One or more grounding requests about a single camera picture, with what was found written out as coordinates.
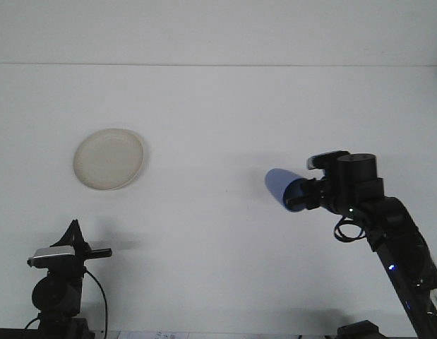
white surface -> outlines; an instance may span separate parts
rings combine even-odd
[[[77,178],[92,189],[119,189],[141,170],[143,145],[134,132],[105,129],[88,136],[74,155]]]
[[[437,65],[437,0],[0,1],[0,62]]]
[[[144,136],[142,174],[116,191],[72,170],[86,135]],[[0,327],[37,314],[44,270],[26,266],[78,218],[109,299],[110,329],[334,333],[369,319],[412,327],[365,241],[335,241],[338,217],[288,213],[264,185],[307,177],[310,155],[378,156],[437,262],[437,67],[0,66]],[[86,278],[83,315],[103,327]]]

black cable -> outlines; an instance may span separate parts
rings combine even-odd
[[[39,318],[34,318],[30,323],[27,324],[27,326],[24,328],[24,330],[27,330],[30,327],[30,325],[32,323],[34,323],[36,320],[39,320]]]
[[[353,220],[345,220],[345,218],[346,217],[342,217],[342,219],[339,220],[337,225],[334,227],[334,237],[340,242],[355,242],[356,240],[364,239],[366,237],[364,228],[361,225],[355,224]],[[361,232],[356,237],[348,237],[340,229],[342,225],[353,225],[359,227]]]
[[[107,339],[108,334],[108,304],[107,304],[107,298],[105,297],[104,289],[102,288],[99,280],[96,279],[96,277],[91,274],[89,270],[85,268],[85,272],[97,283],[97,286],[100,288],[100,292],[102,292],[102,296],[104,297],[104,303],[105,303],[105,333],[104,333],[104,339]]]

white wall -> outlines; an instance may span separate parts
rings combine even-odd
[[[0,62],[437,65],[437,0],[0,1]]]

white plate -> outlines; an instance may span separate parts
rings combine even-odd
[[[105,129],[87,137],[74,156],[74,172],[92,189],[119,189],[136,177],[143,164],[139,137],[126,129]]]

